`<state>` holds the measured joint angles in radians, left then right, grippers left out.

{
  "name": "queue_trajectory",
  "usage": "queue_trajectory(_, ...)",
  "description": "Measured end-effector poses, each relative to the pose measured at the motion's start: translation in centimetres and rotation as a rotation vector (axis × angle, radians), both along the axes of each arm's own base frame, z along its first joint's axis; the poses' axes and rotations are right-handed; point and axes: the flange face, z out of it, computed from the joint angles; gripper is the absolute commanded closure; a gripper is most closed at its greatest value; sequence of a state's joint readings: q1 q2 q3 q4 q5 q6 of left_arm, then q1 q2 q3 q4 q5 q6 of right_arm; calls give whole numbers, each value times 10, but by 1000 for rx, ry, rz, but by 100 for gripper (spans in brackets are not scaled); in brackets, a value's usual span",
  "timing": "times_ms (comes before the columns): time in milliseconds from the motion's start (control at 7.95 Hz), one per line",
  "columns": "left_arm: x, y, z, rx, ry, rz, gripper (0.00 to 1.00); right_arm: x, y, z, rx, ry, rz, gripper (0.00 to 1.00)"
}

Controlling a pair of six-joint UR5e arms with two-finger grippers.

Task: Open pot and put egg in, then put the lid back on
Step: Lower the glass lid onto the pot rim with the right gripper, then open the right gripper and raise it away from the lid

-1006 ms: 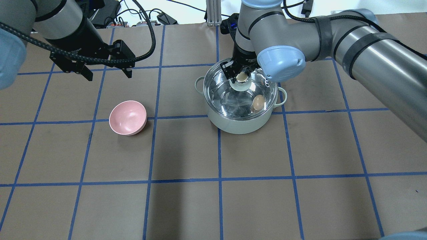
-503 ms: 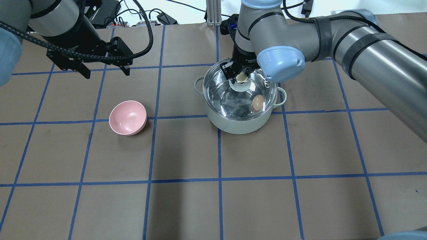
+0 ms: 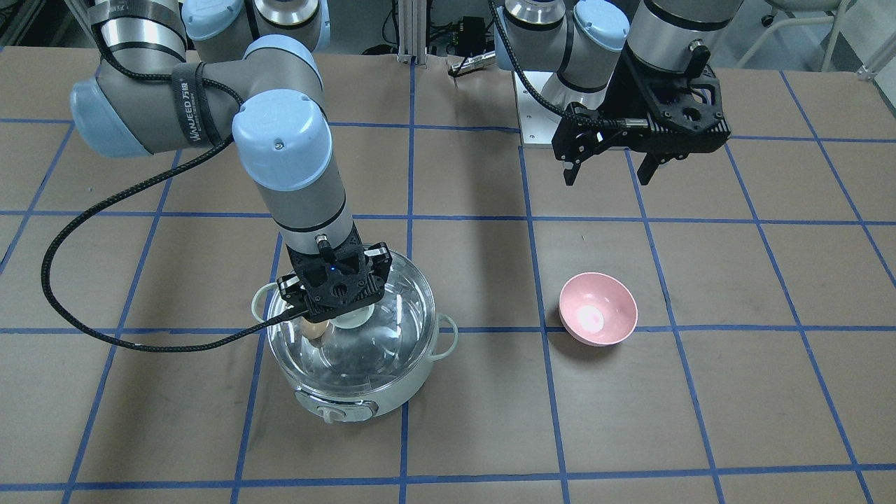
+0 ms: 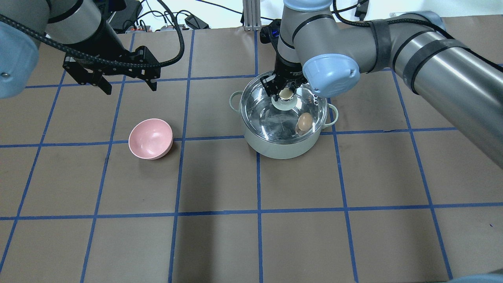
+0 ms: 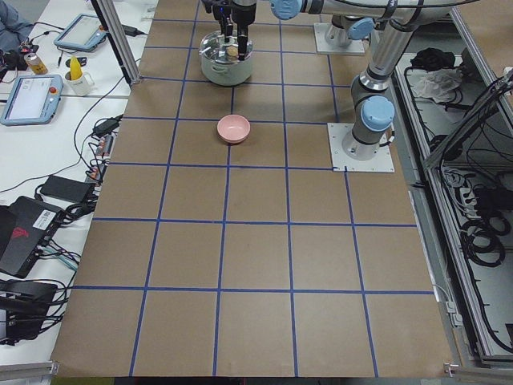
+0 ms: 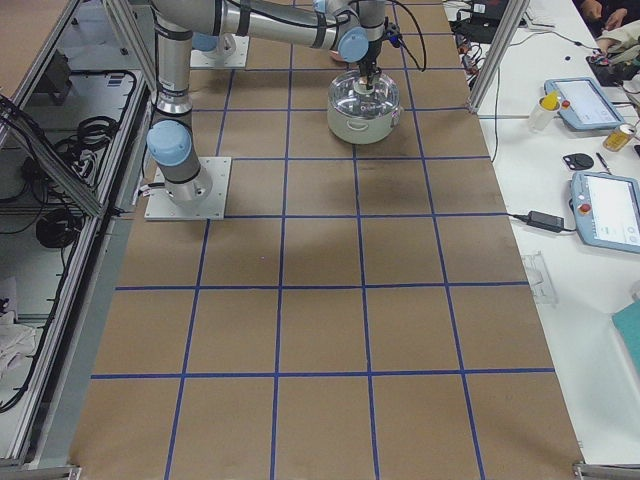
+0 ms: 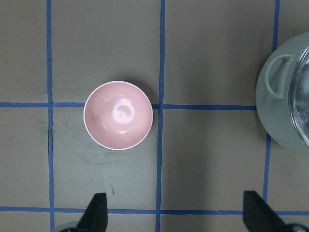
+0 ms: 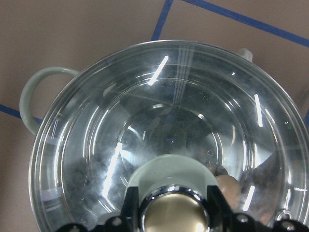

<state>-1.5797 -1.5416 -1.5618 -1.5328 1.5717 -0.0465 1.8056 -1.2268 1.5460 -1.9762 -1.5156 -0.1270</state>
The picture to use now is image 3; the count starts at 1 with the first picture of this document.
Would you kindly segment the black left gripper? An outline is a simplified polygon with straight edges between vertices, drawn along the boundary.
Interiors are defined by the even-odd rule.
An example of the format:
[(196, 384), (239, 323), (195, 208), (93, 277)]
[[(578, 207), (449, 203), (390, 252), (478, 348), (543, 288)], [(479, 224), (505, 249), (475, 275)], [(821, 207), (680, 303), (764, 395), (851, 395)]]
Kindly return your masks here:
[(682, 73), (662, 71), (624, 49), (598, 108), (579, 104), (554, 133), (554, 156), (562, 158), (563, 180), (573, 186), (582, 158), (608, 148), (645, 153), (636, 176), (649, 185), (666, 158), (712, 153), (729, 140), (720, 81), (708, 65), (708, 49), (685, 49)]

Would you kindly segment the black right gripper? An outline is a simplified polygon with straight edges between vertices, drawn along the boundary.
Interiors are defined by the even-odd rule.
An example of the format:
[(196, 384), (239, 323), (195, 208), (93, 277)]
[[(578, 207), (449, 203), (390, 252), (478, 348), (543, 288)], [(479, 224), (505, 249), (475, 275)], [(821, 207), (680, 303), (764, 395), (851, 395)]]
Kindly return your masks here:
[(358, 234), (314, 254), (287, 245), (293, 272), (279, 277), (279, 297), (301, 314), (346, 314), (375, 305), (385, 294), (393, 256), (385, 242), (365, 245)]

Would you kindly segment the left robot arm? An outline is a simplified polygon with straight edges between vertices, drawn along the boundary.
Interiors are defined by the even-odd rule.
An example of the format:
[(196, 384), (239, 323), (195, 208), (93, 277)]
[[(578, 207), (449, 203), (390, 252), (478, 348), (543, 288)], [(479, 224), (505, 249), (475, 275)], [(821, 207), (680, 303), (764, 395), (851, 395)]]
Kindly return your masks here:
[(731, 135), (711, 46), (739, 1), (490, 2), (497, 64), (558, 118), (551, 147), (566, 185), (612, 148), (642, 153), (638, 181), (713, 153)]

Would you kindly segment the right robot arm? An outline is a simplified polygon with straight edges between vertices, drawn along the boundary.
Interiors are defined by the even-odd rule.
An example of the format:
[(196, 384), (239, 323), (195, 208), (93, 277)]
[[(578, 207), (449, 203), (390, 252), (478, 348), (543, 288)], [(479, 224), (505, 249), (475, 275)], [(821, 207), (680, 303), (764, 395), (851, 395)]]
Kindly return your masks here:
[(391, 267), (358, 236), (334, 156), (323, 80), (324, 1), (92, 1), (104, 60), (71, 91), (81, 137), (110, 158), (234, 138), (287, 246), (281, 296), (311, 320), (377, 303)]

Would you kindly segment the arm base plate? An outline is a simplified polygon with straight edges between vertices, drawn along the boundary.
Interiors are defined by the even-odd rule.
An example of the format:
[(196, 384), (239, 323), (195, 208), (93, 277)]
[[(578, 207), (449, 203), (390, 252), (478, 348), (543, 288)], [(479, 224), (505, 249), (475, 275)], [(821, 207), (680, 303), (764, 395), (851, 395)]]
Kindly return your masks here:
[(519, 138), (525, 148), (551, 149), (560, 117), (540, 105), (525, 89), (516, 74), (513, 76), (519, 121)]

